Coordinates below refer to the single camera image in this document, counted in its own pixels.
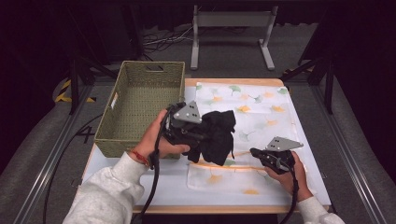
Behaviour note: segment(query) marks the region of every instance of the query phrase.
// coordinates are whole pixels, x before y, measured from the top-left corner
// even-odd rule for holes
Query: wicker basket
[[[105,157],[120,157],[140,141],[161,109],[182,101],[184,63],[123,62],[94,142]]]

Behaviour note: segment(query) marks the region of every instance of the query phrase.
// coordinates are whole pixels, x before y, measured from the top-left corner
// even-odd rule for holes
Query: black fabric
[[[204,160],[223,165],[227,156],[233,150],[233,135],[235,130],[235,116],[232,110],[212,111],[202,116],[202,123],[192,129],[195,133],[205,133],[208,138],[200,142],[188,152],[188,159],[198,162],[200,154]]]

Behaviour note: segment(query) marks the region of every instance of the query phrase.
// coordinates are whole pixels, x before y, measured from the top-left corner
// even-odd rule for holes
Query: red bracelet
[[[135,151],[135,150],[132,150],[131,152],[134,153],[134,154],[136,155],[136,157],[137,157],[138,160],[144,162],[145,165],[149,166],[149,160],[148,160],[148,159],[146,159],[144,156],[140,155],[140,154],[139,154],[137,151]]]

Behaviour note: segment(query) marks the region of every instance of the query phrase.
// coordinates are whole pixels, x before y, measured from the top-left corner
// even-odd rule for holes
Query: gray floor
[[[186,74],[190,77],[280,77],[284,70],[297,66],[314,29],[315,25],[274,28],[269,49],[276,66],[275,71],[266,69],[258,47],[257,39],[262,31],[252,28],[242,34],[224,30],[205,31],[200,39],[197,71],[189,69],[190,40],[148,56],[155,61],[186,62]],[[396,207],[396,187],[376,160],[338,83],[335,81],[334,84],[334,114],[329,116],[323,110],[321,99],[318,99],[323,84],[318,88],[310,87],[304,79],[305,75],[301,74],[285,84],[290,86],[292,101],[319,170],[327,176],[324,182],[338,215],[345,223],[396,223],[393,211]],[[112,85],[114,81],[111,79],[99,77],[93,87],[81,87],[89,96],[96,97],[97,101],[83,104],[73,117],[75,120],[70,127],[70,134],[103,113]],[[59,88],[54,90],[54,97]],[[69,109],[69,103],[57,103],[26,137],[0,176],[0,223],[12,223],[18,216],[43,165],[54,146],[59,144],[57,139],[64,131],[64,125],[71,119]],[[339,128],[341,140],[339,133],[333,130],[332,120]],[[99,119],[96,119],[89,124],[92,132],[95,132],[98,123]],[[64,145],[70,136],[65,138]],[[87,143],[84,140],[85,136],[76,136],[64,153],[49,196],[47,223],[62,223],[73,201],[77,190],[75,185],[84,171],[93,137],[89,137]],[[345,150],[352,155],[353,164],[345,156]],[[26,223],[42,223],[44,198],[45,191],[36,195],[36,200],[31,205],[24,206],[31,208],[24,219]],[[302,223],[299,214],[294,214],[289,223]]]

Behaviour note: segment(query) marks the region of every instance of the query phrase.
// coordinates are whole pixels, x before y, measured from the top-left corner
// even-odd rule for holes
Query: white sweater
[[[106,167],[78,188],[64,223],[125,223],[132,218],[134,204],[143,196],[140,176],[148,167],[124,153],[114,167]],[[315,197],[297,206],[306,224],[342,224],[340,217],[329,214]]]

